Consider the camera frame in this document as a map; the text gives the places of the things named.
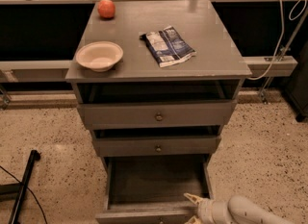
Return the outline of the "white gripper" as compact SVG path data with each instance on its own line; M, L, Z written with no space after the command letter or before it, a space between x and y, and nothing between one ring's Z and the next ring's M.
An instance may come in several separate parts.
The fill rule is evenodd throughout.
M197 216L191 217L184 224L215 224L213 219L213 201L210 199L202 199L201 197L185 193L184 196L197 205Z

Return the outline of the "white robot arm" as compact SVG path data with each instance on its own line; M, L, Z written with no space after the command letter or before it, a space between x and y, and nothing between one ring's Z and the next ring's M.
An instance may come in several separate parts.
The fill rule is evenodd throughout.
M196 215L185 224L295 224L267 212L241 195L234 195L227 202L201 198L190 193L184 196L197 206Z

